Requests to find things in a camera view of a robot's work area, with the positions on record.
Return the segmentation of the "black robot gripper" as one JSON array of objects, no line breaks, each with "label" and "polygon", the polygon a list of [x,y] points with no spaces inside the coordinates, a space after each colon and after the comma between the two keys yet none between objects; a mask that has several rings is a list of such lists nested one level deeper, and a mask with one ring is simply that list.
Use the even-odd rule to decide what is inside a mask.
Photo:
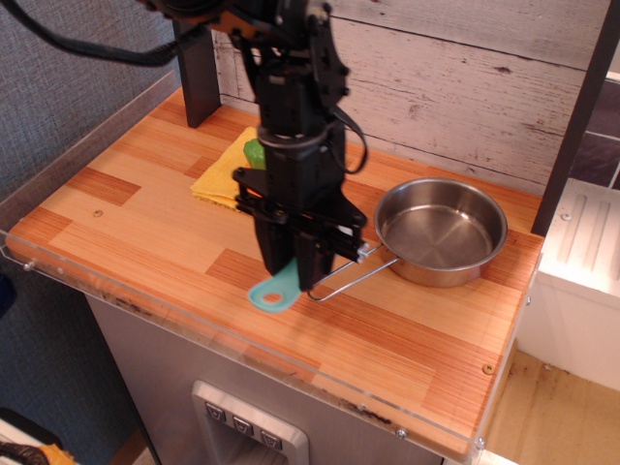
[{"label": "black robot gripper", "polygon": [[269,274],[295,256],[299,288],[310,291],[332,271],[335,254],[358,262],[365,247],[366,217],[342,192],[348,173],[345,124],[331,120],[299,137],[277,135],[261,125],[258,141],[265,168],[233,172],[237,207],[255,218]]}]

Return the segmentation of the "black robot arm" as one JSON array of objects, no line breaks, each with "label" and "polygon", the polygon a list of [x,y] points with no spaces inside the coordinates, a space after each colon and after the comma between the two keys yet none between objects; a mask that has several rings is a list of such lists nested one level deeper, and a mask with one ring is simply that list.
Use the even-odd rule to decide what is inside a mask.
[{"label": "black robot arm", "polygon": [[313,289],[336,256],[356,261],[365,215],[343,194],[354,169],[340,108],[349,68],[336,51],[324,1],[150,1],[167,18],[229,36],[240,51],[260,110],[263,169],[237,169],[239,210],[251,215],[270,273],[296,262],[299,286]]}]

